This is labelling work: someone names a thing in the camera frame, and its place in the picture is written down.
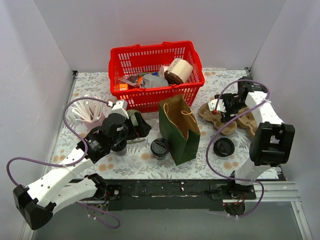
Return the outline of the single brown cup carrier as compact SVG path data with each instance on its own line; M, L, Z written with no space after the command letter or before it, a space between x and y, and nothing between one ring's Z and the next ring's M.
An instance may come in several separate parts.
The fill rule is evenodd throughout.
M217 114L214 114L213 111L210 110L211 105L213 105L213 106L216 105L215 99L213 99L212 101L210 101L208 103L203 104L199 108L198 114L200 117L202 117L206 121L211 122L216 130L220 130L223 128L225 123L223 123L221 121L222 116L221 116L220 112L218 112ZM227 127L225 127L221 131L221 134L225 135L225 136L230 135L237 129L237 127L238 127L237 122L233 121L232 123L230 123Z

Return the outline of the dark coffee cup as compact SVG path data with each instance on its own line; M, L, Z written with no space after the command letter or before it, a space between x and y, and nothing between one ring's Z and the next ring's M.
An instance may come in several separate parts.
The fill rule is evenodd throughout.
M123 156L127 152L127 141L125 139L119 140L117 143L113 144L111 150L117 156Z
M157 160L164 160L168 154L167 153L164 153L164 154L153 153L153 155Z

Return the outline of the green paper bag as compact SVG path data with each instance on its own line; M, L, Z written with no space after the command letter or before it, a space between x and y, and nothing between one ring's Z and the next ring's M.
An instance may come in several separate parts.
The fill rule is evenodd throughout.
M175 164L181 165L196 158L200 143L200 129L192 108L182 95L158 103L159 130L169 143Z

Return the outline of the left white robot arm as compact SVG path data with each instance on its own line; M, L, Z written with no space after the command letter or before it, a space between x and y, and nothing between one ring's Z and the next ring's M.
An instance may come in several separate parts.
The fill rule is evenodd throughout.
M114 152L124 155L127 142L146 137L152 127L139 111L129 116L111 113L102 125L93 128L71 153L56 167L37 181L13 190L15 206L32 230L46 225L55 213L83 199L108 201L116 199L116 187L108 186L99 174L86 176L70 184L78 174L92 167L101 158Z

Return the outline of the green round melon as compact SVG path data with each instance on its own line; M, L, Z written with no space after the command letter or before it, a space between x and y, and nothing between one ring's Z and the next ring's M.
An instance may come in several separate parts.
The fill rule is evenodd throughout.
M127 110L129 119L134 127L141 127L143 125L143 118L140 111L136 109Z

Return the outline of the brown cardboard cup carrier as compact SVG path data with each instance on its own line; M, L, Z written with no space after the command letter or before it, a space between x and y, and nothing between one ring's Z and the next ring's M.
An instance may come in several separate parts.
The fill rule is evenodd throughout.
M255 136L258 126L251 112L241 116L236 120L236 122L238 127L247 130L251 138Z

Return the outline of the floral table mat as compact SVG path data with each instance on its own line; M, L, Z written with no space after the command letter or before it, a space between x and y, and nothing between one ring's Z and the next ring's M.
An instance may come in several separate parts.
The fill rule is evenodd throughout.
M215 135L216 130L211 122L199 116L198 111L203 104L213 100L214 96L219 94L227 84L247 74L245 70L210 68L203 69L202 72L205 78L204 86L199 89L192 104L193 115L200 130L199 147L195 159L176 165L168 153L165 159L157 160L151 152L150 144L153 140L162 137L159 130L159 114L157 111L148 112L142 115L152 129L143 141L129 143L125 155L118 156L111 152L94 166L77 175L77 178L98 173L105 179L220 179L220 176L214 174L208 167L205 157L208 143ZM117 100L110 92L110 79L107 72L80 72L77 74L71 100L89 94L103 97L107 101L115 102ZM67 121L80 136L85 137L88 134L87 128L76 120L76 116L70 110ZM227 138L231 139L235 145L234 153L227 157L219 157L213 152L212 144L208 158L210 165L217 172L230 176L249 158L251 137L245 129L238 127ZM63 124L50 162L60 164L78 142L79 139Z

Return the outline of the stack of black lids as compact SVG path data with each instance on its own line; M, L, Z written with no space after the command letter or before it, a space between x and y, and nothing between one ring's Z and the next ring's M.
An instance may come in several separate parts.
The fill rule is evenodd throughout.
M228 157L234 153L235 145L229 138L221 137L214 143L213 151L219 157Z

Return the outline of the orange small box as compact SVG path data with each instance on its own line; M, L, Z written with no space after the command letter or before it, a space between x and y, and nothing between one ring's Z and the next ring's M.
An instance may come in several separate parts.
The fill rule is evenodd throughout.
M119 84L119 91L127 91L129 89L127 83L120 83Z

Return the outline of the pink cup of straws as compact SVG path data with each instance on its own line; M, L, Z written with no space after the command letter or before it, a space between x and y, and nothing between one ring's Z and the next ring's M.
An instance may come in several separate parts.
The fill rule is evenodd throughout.
M77 100L71 105L71 112L75 119L84 124L88 129L100 126L105 119L103 113L104 103L101 97L85 95L85 99Z

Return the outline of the grey plastic pouch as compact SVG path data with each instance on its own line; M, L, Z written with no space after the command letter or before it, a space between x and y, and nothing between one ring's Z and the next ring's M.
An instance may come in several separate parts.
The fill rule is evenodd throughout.
M142 77L140 86L145 89L168 87L169 83L165 78L161 78L152 74L145 74Z

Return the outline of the red plastic shopping basket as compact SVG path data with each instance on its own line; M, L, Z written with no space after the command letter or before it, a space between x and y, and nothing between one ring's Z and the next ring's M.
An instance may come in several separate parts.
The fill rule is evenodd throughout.
M158 76L161 65L169 66L174 59L184 59L192 65L193 71L186 83L158 88L141 87L144 75ZM191 41L113 48L108 70L111 94L118 100L126 100L128 108L142 113L158 111L160 101L175 95L182 95L187 104L192 105L198 90L205 83L202 64ZM119 84L127 84L128 90L119 91Z

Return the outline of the beige and brown roll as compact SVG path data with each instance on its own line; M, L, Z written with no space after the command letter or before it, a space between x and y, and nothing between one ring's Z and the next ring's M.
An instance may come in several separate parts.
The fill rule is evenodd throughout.
M174 59L164 71L164 78L169 85L185 84L191 76L193 67L182 58Z

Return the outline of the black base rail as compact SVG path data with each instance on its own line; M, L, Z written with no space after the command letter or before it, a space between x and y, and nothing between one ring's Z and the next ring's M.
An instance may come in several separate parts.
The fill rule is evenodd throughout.
M223 211L223 202L255 200L254 187L235 188L227 180L108 179L106 196L86 201L103 203L110 211L207 209Z

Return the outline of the aluminium frame rail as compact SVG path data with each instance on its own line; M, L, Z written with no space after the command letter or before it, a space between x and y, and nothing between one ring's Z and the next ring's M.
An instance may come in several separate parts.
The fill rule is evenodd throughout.
M301 197L294 181L262 181L262 202L300 202Z

